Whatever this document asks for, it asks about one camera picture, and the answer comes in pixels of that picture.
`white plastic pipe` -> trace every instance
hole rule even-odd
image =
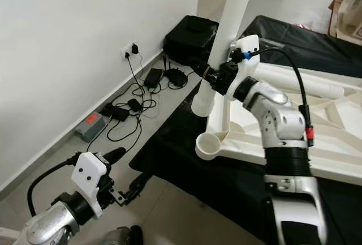
[[[249,0],[226,0],[208,61],[211,67],[218,69],[220,64],[227,61],[230,44],[237,38],[248,1]],[[198,116],[207,117],[214,106],[214,96],[215,91],[211,89],[208,82],[203,80],[198,94],[195,95],[192,101],[192,111]]]
[[[303,79],[305,92],[314,96],[327,99],[338,99],[344,96],[344,88],[336,84],[324,83],[318,76],[300,73]],[[293,70],[275,67],[267,63],[259,63],[254,72],[255,79],[264,80],[281,88],[300,91],[298,80]]]

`black bag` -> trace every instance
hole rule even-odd
[[[189,57],[207,61],[218,26],[212,20],[187,15],[167,34],[163,50],[170,59],[183,65],[187,65]]]

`baseboard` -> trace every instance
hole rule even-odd
[[[145,63],[144,69],[154,65],[161,59],[162,50],[157,52],[151,59]],[[142,68],[139,67],[135,74],[139,75]],[[5,184],[0,188],[0,201],[9,195],[23,180],[29,177],[36,168],[43,164],[50,156],[52,156],[62,145],[65,144],[73,135],[75,127],[83,121],[91,112],[101,110],[106,103],[110,102],[117,95],[125,91],[130,84],[134,82],[134,78],[130,75],[125,81],[121,82],[116,88],[109,92],[105,97],[99,100],[91,109],[84,113],[76,122],[74,122],[64,133],[60,134],[55,140],[53,140],[48,146],[46,146],[40,153],[38,153],[34,159],[30,160],[24,167],[22,167],[17,173],[15,173]]]

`gray floor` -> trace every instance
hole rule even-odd
[[[290,23],[304,23],[320,32],[326,31],[329,12],[326,7],[331,0],[250,0],[247,13],[241,25],[241,31],[258,14],[274,17]],[[200,0],[199,15],[219,20],[225,0]],[[180,67],[186,73],[188,68]],[[193,74],[188,85],[181,90],[165,89],[156,96],[158,107],[151,109],[143,116],[143,133],[140,140],[111,172],[116,187],[126,190],[130,181],[139,173],[128,167],[128,162],[166,120],[172,111],[186,97],[199,81]],[[121,100],[129,100],[125,95]],[[128,119],[124,126],[114,131],[114,136],[125,135],[136,124]],[[112,143],[101,135],[91,147],[92,151],[105,153],[119,146],[129,147],[136,135],[121,143]],[[40,173],[72,156],[76,151],[84,151],[87,145],[77,137],[73,137],[55,155],[41,165],[25,182],[0,203],[0,226],[21,229],[29,218],[26,203],[26,191],[32,180]],[[72,191],[70,175],[72,167],[62,169],[46,178],[34,192],[37,211],[44,210],[50,202],[63,191]],[[141,197],[125,208],[112,205],[104,211],[98,220],[91,220],[81,228],[81,232],[70,244],[97,244],[102,236],[118,226],[138,224],[143,228],[145,244],[262,244],[242,228],[226,219],[209,207],[200,208],[197,200],[164,180],[153,177]]]

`white pole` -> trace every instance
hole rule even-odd
[[[218,69],[219,65],[227,61],[230,53],[230,44],[236,40],[239,27],[242,23],[245,9],[249,0],[226,0],[220,25],[211,49],[208,64]],[[195,95],[191,109],[201,117],[207,117],[214,106],[215,91],[208,82],[203,80],[197,95]]]

